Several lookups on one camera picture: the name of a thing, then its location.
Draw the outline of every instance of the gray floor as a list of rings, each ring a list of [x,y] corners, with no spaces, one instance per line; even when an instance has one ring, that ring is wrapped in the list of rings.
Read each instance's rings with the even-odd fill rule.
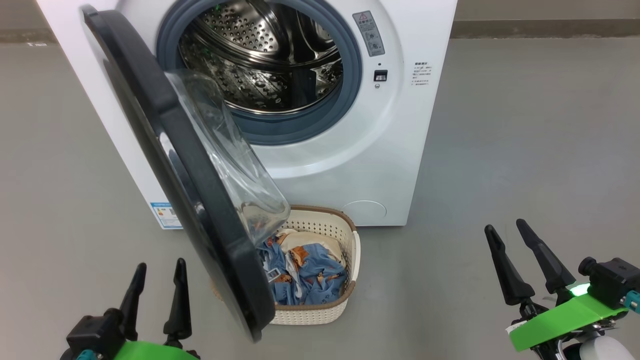
[[[524,217],[578,276],[586,256],[640,265],[640,39],[453,40],[406,227],[362,229],[344,316],[235,330],[180,231],[162,231],[55,47],[0,47],[0,357],[56,359],[85,314],[120,303],[148,263],[138,331],[163,341],[186,258],[203,359],[533,359],[504,332],[483,226],[542,299]],[[640,318],[612,332],[640,357]]]

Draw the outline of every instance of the washing machine door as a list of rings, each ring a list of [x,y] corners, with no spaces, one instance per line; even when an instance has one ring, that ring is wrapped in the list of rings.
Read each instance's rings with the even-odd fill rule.
[[[215,83],[187,70],[164,73],[121,13],[83,13],[131,128],[213,284],[249,338],[260,340],[275,305],[255,246],[284,222],[289,205]]]

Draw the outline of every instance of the laundry basket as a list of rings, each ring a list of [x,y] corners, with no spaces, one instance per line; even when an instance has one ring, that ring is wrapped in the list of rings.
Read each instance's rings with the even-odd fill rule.
[[[360,237],[351,219],[340,211],[317,206],[291,206],[291,215],[282,229],[310,231],[335,238],[345,259],[347,279],[342,296],[322,305],[276,305],[276,316],[271,323],[277,325],[319,325],[338,319],[353,293],[360,268]],[[220,299],[215,284],[214,294]]]

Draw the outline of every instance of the green light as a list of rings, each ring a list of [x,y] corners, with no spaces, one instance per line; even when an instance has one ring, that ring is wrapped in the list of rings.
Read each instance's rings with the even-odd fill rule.
[[[584,295],[584,294],[587,293],[587,290],[589,289],[589,285],[591,285],[591,284],[587,282],[586,284],[578,285],[578,286],[572,288],[569,291],[571,291],[573,296]]]

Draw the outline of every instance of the blue clothing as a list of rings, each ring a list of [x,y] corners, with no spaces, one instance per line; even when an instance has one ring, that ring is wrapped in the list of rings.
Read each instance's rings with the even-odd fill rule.
[[[280,278],[271,283],[274,301],[280,305],[320,305],[338,300],[346,280],[344,266],[329,256],[328,250],[318,244],[307,244],[289,252],[298,267],[298,283],[302,294],[295,295],[296,281],[286,269],[285,255],[275,241],[267,240],[258,246],[258,254],[265,271],[277,267]]]

